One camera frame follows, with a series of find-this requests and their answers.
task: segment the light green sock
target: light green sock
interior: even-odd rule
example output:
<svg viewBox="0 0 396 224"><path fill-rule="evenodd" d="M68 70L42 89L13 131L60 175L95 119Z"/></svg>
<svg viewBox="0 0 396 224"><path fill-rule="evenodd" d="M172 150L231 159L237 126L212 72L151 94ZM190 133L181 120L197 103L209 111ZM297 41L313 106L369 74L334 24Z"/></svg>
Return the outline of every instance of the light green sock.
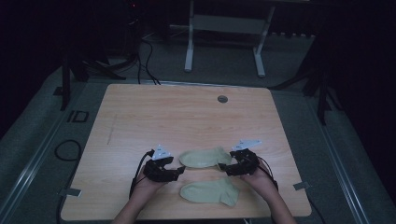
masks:
<svg viewBox="0 0 396 224"><path fill-rule="evenodd" d="M194 203L225 203L235 206L237 189L228 177L214 181L192 182L180 190L180 196Z"/></svg>
<svg viewBox="0 0 396 224"><path fill-rule="evenodd" d="M231 164L231 156L222 147L204 150L190 150L182 153L180 162L191 168L205 168L218 163Z"/></svg>

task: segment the white metal frame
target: white metal frame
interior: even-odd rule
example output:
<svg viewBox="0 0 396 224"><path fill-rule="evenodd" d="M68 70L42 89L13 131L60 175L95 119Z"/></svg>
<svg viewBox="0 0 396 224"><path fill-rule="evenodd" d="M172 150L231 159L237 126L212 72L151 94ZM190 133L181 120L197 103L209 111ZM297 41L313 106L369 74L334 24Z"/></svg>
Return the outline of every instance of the white metal frame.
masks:
<svg viewBox="0 0 396 224"><path fill-rule="evenodd" d="M257 47L253 48L253 55L256 62L258 76L265 77L264 66L262 64L262 46L264 44L265 37L268 34L268 29L274 15L274 11L275 7L271 7L266 20L199 15L194 14L194 1L190 0L189 45L187 46L184 70L186 72L190 72L192 70L194 30L208 30L260 35L261 39L259 44Z"/></svg>

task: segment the gray carpet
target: gray carpet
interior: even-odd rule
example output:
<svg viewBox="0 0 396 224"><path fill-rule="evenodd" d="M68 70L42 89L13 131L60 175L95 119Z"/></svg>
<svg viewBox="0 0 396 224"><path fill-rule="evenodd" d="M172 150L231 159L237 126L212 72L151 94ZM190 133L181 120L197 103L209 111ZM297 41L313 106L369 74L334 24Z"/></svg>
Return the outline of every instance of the gray carpet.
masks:
<svg viewBox="0 0 396 224"><path fill-rule="evenodd" d="M146 39L153 44L148 69L163 84L172 81L254 87L272 86L294 76L312 43L312 39L304 37L269 36L262 54L267 77L259 78L256 76L250 48L221 43L218 47L219 44L208 43L198 38L193 70L191 73L185 73L183 68L187 47L183 34L177 35L166 43L157 41L155 35L150 35ZM141 54L145 61L149 55L148 45L142 45ZM126 81L117 82L136 83L136 71L136 66L126 71L119 71L120 75L128 78ZM142 73L142 78L147 79L145 72ZM85 146L106 86L115 82L94 73L89 83L73 81L72 90L76 95L73 96L68 110L60 112L61 98L52 96L55 87L60 85L60 80L60 71L47 79L40 92L0 143L0 163L2 164L0 197L3 202L27 162L36 151L45 147L43 141L50 139L47 143L49 150L45 155L45 160L15 210L10 223L56 223L60 199L58 192L65 186L68 177L72 174L74 163L59 161L54 156L54 149L66 139L77 140L82 147ZM283 91L273 91L273 95L301 177L303 181L311 185L306 192L327 223L355 223L355 218L333 169L329 146L322 134L322 127L312 112L312 108L316 108L317 98L303 97L300 93L303 85L304 82L299 82ZM351 177L356 193L361 198L361 205L368 220L371 223L396 223L395 206L376 176L359 137L346 115L342 111L337 111L332 104L331 107L332 110L326 112L328 124L326 130ZM89 111L88 121L85 123L67 122L66 118L71 110ZM49 137L48 132L51 128L54 130L55 120L60 120L61 125L55 128L55 135ZM64 145L61 151L67 157L77 155L77 147L73 144ZM311 216L297 217L297 220L299 223L321 223L315 209ZM167 223L202 222L244 223L242 220L169 221ZM109 223L109 221L79 223ZM252 223L271 223L271 220L259 218L253 219Z"/></svg>

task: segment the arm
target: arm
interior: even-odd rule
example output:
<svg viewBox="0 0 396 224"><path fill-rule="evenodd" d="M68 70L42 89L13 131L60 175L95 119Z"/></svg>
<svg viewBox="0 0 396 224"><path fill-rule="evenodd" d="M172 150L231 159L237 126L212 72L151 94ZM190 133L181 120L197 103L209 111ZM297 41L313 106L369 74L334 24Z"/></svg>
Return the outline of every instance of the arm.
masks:
<svg viewBox="0 0 396 224"><path fill-rule="evenodd" d="M260 161L260 166L266 169L262 161ZM265 172L257 169L253 175L241 175L241 179L246 181L268 203L272 217L277 224L296 223L288 206Z"/></svg>
<svg viewBox="0 0 396 224"><path fill-rule="evenodd" d="M128 203L121 209L119 214L114 218L112 224L131 224L134 223L140 211L151 197L166 183L159 183L145 178L143 172L140 172L137 180L141 180L134 187Z"/></svg>

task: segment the dark background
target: dark background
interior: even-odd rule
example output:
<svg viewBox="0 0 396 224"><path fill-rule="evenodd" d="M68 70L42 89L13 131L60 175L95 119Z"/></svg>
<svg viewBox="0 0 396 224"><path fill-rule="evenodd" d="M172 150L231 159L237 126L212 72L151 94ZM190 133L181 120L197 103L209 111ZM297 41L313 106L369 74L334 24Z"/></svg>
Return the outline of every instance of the dark background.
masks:
<svg viewBox="0 0 396 224"><path fill-rule="evenodd" d="M147 1L146 21L166 38L169 24L188 24L188 2ZM224 8L224 13L243 16L235 11L235 1L227 2L219 1L223 5L216 12ZM1 136L71 47L105 62L106 55L127 53L122 51L125 39L133 38L125 33L128 13L121 0L8 0L0 4ZM210 4L204 1L197 9L210 11ZM252 7L249 15L260 14L258 8ZM270 28L275 34L316 36L307 60L319 53L330 67L330 85L394 202L395 15L395 1L277 3Z"/></svg>

